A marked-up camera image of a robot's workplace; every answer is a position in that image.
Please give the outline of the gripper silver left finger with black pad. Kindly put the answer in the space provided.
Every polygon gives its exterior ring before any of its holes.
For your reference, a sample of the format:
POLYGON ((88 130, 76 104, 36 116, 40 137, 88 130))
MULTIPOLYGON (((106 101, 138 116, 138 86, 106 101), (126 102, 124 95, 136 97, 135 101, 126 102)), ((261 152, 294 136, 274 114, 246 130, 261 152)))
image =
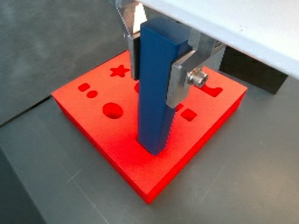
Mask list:
POLYGON ((139 79, 140 65, 140 29, 147 21, 146 9, 136 0, 115 0, 115 6, 124 29, 124 39, 131 59, 131 77, 139 79))

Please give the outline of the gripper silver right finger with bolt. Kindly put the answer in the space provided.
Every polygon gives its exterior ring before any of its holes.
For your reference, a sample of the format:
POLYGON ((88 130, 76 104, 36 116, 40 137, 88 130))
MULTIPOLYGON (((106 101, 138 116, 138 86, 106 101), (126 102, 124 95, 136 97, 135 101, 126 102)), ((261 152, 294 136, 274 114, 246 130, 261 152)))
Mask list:
POLYGON ((202 88, 209 75, 203 66, 210 57, 226 46, 215 38, 191 29, 189 37, 191 51, 187 52, 171 67, 166 104, 174 109, 186 99, 191 86, 202 88))

